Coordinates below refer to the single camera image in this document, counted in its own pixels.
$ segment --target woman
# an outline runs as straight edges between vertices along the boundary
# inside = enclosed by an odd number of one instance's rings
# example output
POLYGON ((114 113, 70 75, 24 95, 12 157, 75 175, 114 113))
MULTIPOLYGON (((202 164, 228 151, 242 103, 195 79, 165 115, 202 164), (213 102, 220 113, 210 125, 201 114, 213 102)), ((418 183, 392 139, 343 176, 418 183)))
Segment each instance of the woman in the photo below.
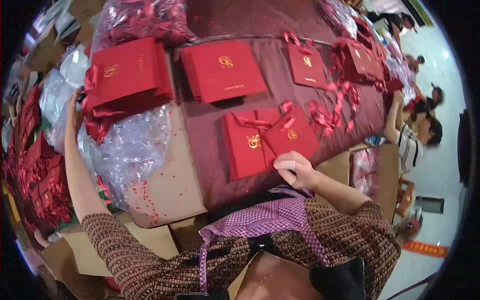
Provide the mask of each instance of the woman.
MULTIPOLYGON (((127 299, 228 299, 230 283, 259 250, 303 270, 303 282, 315 293, 309 299, 375 299, 380 294, 401 252, 380 207, 315 171, 296 152, 275 161, 290 186, 271 189, 257 197, 262 203, 200 230, 202 248, 170 260, 155 256, 112 217, 90 180, 76 142, 82 120, 75 112, 76 96, 68 104, 65 130, 70 195, 79 221, 127 299), (338 213, 316 201, 310 190, 338 213)), ((294 293, 292 283, 280 290, 294 293)))

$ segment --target orange object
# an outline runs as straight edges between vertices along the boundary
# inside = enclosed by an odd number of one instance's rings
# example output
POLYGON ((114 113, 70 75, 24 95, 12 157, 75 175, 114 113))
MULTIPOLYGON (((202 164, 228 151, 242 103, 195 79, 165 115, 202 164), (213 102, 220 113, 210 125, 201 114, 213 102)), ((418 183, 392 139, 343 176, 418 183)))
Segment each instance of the orange object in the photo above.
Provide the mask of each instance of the orange object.
POLYGON ((436 246, 413 240, 404 242, 402 249, 422 255, 445 258, 447 257, 449 247, 436 246))

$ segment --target pile of red bags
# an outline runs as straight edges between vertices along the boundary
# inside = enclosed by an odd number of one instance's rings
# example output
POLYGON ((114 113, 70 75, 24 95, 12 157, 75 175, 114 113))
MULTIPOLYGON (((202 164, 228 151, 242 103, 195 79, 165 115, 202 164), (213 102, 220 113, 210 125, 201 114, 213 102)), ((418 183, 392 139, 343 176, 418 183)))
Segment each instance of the pile of red bags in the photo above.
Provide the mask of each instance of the pile of red bags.
POLYGON ((191 42, 183 0, 108 0, 95 29, 91 53, 143 37, 166 47, 191 42))

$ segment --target box of red bags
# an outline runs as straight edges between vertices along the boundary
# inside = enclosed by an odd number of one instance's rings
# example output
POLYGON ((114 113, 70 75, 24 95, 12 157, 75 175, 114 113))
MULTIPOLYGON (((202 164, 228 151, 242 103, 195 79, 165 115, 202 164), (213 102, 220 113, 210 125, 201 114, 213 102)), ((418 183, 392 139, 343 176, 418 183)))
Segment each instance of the box of red bags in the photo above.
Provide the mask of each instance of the box of red bags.
POLYGON ((99 143, 98 125, 107 131, 119 120, 173 99, 162 44, 147 37, 96 52, 85 75, 85 90, 87 133, 99 143))
POLYGON ((333 46, 333 52, 343 69, 343 80, 358 84, 384 80, 381 58, 376 53, 357 41, 342 38, 338 40, 333 46))
POLYGON ((191 46, 180 56, 193 97, 203 103, 267 91, 248 43, 191 46))

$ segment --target woman's hand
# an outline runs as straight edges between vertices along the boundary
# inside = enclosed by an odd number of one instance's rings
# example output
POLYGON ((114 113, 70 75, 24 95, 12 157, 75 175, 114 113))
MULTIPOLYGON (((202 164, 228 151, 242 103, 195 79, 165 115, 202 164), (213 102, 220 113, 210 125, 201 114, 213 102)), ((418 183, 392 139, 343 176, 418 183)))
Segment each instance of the woman's hand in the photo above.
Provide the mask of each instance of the woman's hand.
POLYGON ((67 103, 67 123, 65 128, 65 143, 67 139, 77 140, 78 131, 82 125, 83 117, 81 111, 76 111, 78 90, 73 93, 67 103))
POLYGON ((298 152, 292 151, 278 156, 273 166, 294 189, 314 190, 318 184, 319 172, 315 171, 310 161, 298 152))

